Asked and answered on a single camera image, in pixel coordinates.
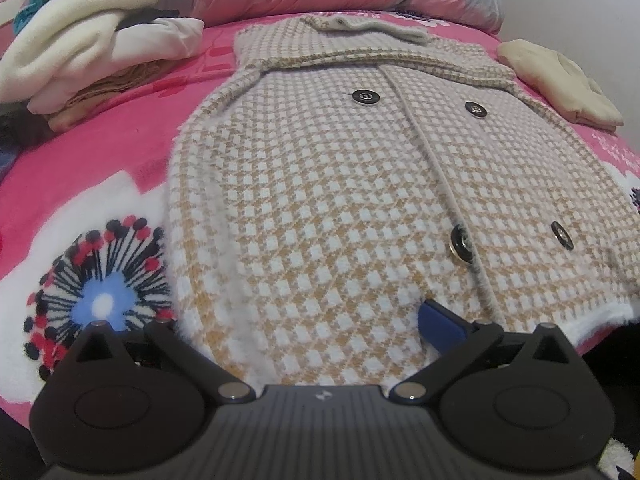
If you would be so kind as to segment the beige white houndstooth cardigan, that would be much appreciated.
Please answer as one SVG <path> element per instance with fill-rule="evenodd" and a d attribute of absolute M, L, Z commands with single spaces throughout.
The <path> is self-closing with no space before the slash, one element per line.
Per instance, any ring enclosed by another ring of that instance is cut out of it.
<path fill-rule="evenodd" d="M 580 344 L 639 316 L 639 216 L 476 44 L 352 15 L 241 30 L 182 126 L 166 257 L 186 340 L 255 388 L 393 387 L 432 298 Z"/>

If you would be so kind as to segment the pink floral bed sheet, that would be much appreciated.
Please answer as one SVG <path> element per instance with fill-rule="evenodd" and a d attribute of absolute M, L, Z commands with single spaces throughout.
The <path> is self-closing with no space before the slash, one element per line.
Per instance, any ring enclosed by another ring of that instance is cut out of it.
<path fill-rule="evenodd" d="M 165 87 L 122 104 L 29 154 L 6 180 L 1 406 L 19 424 L 90 322 L 178 322 L 166 257 L 169 162 L 182 126 L 235 73 L 234 39 L 230 66 L 196 96 Z M 630 197 L 638 179 L 602 164 Z"/>

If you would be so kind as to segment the folded cream garment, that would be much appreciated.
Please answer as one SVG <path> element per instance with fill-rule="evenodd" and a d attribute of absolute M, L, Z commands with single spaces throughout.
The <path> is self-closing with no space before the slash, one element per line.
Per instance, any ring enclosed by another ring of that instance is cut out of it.
<path fill-rule="evenodd" d="M 611 132 L 623 127 L 624 118 L 613 102 L 564 54 L 515 39 L 499 44 L 497 58 L 568 122 Z"/>

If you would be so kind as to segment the folded tan garment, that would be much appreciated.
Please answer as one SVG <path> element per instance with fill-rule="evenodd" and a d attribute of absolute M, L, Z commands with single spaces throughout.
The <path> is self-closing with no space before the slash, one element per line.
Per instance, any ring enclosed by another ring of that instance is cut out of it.
<path fill-rule="evenodd" d="M 46 115 L 49 128 L 54 133 L 70 130 L 83 122 L 103 102 L 162 76 L 175 64 L 176 61 L 169 60 L 142 63 L 90 84 L 67 100 L 58 112 Z"/>

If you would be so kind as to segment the white shirt under blanket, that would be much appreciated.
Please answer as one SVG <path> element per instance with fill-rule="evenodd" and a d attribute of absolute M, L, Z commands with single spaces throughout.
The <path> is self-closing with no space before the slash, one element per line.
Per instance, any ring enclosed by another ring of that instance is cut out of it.
<path fill-rule="evenodd" d="M 79 91 L 125 68 L 190 58 L 200 52 L 203 30 L 204 22 L 197 18 L 157 18 L 118 30 L 104 53 L 86 67 L 78 61 L 67 63 L 29 100 L 27 108 L 38 115 L 53 114 Z"/>

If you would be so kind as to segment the white fleece blanket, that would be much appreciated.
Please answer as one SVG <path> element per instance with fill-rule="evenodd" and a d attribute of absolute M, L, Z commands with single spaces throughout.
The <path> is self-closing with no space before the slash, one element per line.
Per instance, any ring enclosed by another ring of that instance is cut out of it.
<path fill-rule="evenodd" d="M 1 58 L 1 101 L 25 101 L 67 64 L 86 67 L 106 51 L 119 22 L 158 0 L 51 0 Z"/>

